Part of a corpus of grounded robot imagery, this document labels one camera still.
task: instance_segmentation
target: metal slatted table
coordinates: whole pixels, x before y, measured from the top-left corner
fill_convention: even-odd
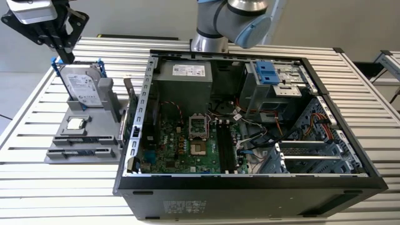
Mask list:
[[[113,91],[127,98],[122,78],[138,93],[149,49],[187,51],[185,41],[82,38],[75,60],[105,62]],[[326,225],[400,224],[400,116],[346,55],[331,48],[255,46],[230,53],[305,57],[325,84],[345,121],[389,186],[382,194],[327,219],[303,223]],[[42,163],[51,135],[66,111],[66,91],[49,70],[0,137],[0,224],[141,223],[119,197],[111,196],[117,165],[46,165]],[[185,221],[205,223],[278,223],[297,220]]]

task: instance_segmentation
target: motherboard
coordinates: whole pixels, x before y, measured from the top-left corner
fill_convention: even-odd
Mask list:
[[[181,125],[175,120],[163,119],[159,122],[159,140],[154,150],[143,151],[142,173],[201,173],[214,174],[221,172],[219,143],[217,121],[206,121],[202,128],[201,118],[183,120]],[[234,161],[237,173],[246,173],[245,158],[235,156],[234,145],[241,139],[237,123],[229,124],[227,143],[231,149],[230,159]]]

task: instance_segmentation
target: green circuit board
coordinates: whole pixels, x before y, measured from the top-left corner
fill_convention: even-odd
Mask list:
[[[217,145],[217,132],[214,123],[209,123],[209,137],[206,141],[189,140],[187,121],[177,132],[177,122],[162,120],[159,126],[159,141],[154,150],[154,159],[147,160],[141,167],[142,173],[219,173],[219,155]],[[230,125],[231,145],[239,138],[238,125]],[[246,162],[242,158],[242,166],[237,168],[238,173],[246,173]]]

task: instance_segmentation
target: robotic arm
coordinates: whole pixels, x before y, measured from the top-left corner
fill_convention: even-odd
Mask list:
[[[89,16],[70,9],[71,0],[6,0],[9,10],[1,21],[37,45],[53,49],[63,63],[74,60],[71,49]],[[227,40],[251,48],[270,25],[265,0],[197,0],[197,34],[190,43],[195,52],[227,52]],[[66,32],[66,23],[71,32]]]
[[[59,55],[63,63],[74,60],[71,49],[79,38],[89,16],[69,8],[67,0],[6,0],[9,10],[2,23],[37,45],[45,44]],[[66,23],[71,32],[66,32]]]
[[[227,40],[251,48],[263,38],[270,18],[265,0],[197,0],[197,34],[190,43],[194,52],[227,52]]]

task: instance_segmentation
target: power supply label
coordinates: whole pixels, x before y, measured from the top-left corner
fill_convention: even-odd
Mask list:
[[[205,66],[173,65],[173,76],[205,76]]]
[[[203,213],[206,201],[163,201],[165,213]]]
[[[87,107],[102,106],[93,79],[87,75],[67,75],[73,94],[79,103]]]

